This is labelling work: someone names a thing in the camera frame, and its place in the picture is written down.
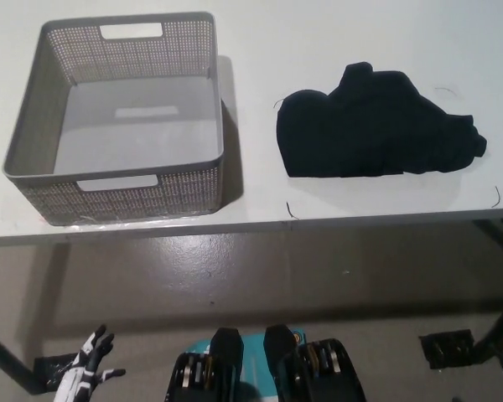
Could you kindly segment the white and black left hand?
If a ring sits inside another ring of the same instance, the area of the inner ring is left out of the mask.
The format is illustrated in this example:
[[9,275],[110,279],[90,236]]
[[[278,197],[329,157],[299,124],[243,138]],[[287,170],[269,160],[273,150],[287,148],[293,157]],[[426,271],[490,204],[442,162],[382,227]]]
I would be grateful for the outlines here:
[[55,392],[54,402],[88,402],[95,389],[112,378],[124,376],[124,368],[98,371],[102,359],[114,345],[114,334],[106,335],[106,325],[100,325],[83,343],[65,372]]

